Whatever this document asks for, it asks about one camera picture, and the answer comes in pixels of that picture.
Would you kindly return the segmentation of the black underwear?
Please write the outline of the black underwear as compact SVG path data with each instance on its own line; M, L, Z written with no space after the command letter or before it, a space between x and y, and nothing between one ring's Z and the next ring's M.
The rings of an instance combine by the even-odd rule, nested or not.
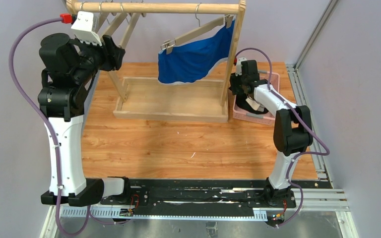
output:
M239 108L256 115L263 115L269 112L266 108L262 109L261 111L253 109L246 101L246 99L248 99L246 94L236 95L236 105Z

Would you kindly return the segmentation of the grey underwear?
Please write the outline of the grey underwear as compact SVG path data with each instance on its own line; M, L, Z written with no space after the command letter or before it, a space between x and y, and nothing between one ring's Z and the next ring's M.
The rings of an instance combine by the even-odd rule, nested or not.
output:
M251 99L250 97L247 97L245 99L245 102L250 106L250 108L258 113L265 114L268 112L268 110L264 107L264 105L258 103L256 100Z

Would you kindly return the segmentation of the blue underwear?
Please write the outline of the blue underwear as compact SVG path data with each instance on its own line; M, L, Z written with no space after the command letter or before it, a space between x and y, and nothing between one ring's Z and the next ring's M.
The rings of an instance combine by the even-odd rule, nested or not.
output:
M229 57L235 21L222 27L212 37L174 47L170 53L158 54L158 81L174 85L194 83L206 77L219 63Z

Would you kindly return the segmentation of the wooden hanger with blue underwear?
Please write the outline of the wooden hanger with blue underwear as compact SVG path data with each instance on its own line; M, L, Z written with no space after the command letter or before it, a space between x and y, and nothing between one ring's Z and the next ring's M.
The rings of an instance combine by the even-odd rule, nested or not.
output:
M225 14L222 17L216 18L216 19L214 19L208 23L201 25L200 19L197 16L200 5L201 5L201 3L199 3L197 5L197 7L195 8L195 13L194 13L195 18L198 21L198 27L174 38L173 40L165 41L160 46L160 49L162 51L165 51L166 54L170 54L173 51L174 47L183 45L184 43L189 42L190 40L192 40L196 37L199 37L199 36L209 32L209 31L213 30L217 26L225 25L226 28L231 27L231 24L234 20L234 15L231 15L231 14Z

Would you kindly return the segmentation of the wooden hanger with grey underwear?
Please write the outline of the wooden hanger with grey underwear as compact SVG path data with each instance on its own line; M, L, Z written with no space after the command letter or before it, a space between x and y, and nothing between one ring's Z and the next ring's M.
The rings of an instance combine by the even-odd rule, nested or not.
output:
M121 23L123 23L124 20L127 20L127 16L128 16L128 13L124 11L124 7L123 7L123 3L121 2L120 3L121 5ZM120 41L120 47L122 47L123 49L125 49L127 47L127 44L132 36L132 33L137 25L137 22L139 20L140 17L146 17L146 13L144 12L141 12L141 13L133 13L130 17L130 20L128 22L128 25L127 25L127 28L126 28L126 31Z

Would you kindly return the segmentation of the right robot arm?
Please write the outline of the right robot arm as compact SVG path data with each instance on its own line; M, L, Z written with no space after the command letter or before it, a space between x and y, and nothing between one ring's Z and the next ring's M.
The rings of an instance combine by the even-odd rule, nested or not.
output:
M270 83L261 79L257 62L239 58L230 76L233 95L245 95L263 106L274 118L273 142L277 156L271 175L266 179L260 199L273 203L291 196L291 178L297 156L312 144L311 114L307 106L298 106L285 99Z

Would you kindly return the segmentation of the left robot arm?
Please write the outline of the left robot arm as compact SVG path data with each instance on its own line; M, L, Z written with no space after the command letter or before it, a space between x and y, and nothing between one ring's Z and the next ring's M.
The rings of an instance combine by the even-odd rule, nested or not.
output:
M86 178L82 167L81 136L85 115L86 88L99 71L120 69L125 50L112 37L98 43L72 39L55 33L41 41L39 56L42 90L39 109L46 119L51 154L51 183L41 195L45 205L84 207L103 198L130 194L126 177Z

